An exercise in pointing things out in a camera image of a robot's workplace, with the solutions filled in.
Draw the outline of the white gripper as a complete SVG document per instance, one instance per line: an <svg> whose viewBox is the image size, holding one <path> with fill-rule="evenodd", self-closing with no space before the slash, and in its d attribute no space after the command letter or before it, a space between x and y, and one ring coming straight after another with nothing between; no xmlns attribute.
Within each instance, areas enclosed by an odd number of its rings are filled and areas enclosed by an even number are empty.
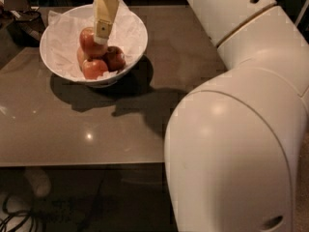
<svg viewBox="0 0 309 232"><path fill-rule="evenodd" d="M94 0L94 41L97 44L107 44L118 8L119 0Z"/></svg>

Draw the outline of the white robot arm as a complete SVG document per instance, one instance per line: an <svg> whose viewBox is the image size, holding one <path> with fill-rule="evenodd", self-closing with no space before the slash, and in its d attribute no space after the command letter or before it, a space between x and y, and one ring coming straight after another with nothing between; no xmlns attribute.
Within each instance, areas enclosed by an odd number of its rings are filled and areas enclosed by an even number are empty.
<svg viewBox="0 0 309 232"><path fill-rule="evenodd" d="M294 232L308 43L275 0L187 0L227 72L187 94L164 140L179 232Z"/></svg>

